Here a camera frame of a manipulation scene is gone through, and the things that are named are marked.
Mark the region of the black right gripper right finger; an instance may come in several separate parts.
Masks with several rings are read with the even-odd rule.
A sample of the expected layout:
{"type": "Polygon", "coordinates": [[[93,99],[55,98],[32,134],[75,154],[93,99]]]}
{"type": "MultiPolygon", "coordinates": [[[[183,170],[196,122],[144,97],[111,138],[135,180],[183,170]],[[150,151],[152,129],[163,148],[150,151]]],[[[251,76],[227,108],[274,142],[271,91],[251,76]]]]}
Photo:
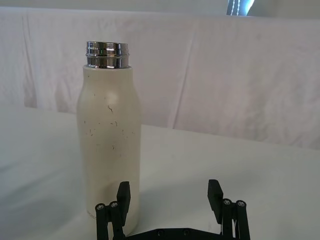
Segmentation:
{"type": "Polygon", "coordinates": [[[220,236],[223,240],[249,240],[250,230],[247,215],[247,204],[243,200],[232,202],[224,198],[221,185],[216,179],[210,179],[207,197],[217,223],[220,225],[220,236]]]}

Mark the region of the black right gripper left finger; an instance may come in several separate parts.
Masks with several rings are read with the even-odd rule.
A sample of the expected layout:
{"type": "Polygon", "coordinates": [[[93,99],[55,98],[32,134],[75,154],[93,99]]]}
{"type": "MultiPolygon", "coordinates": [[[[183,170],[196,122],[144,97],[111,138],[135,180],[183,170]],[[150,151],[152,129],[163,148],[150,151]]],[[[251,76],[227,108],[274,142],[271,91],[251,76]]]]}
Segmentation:
{"type": "Polygon", "coordinates": [[[95,206],[96,213],[96,237],[98,240],[108,240],[108,223],[112,225],[113,240],[126,238],[123,227],[126,224],[131,201],[130,182],[122,181],[119,184],[116,200],[109,205],[98,203],[95,206]]]}

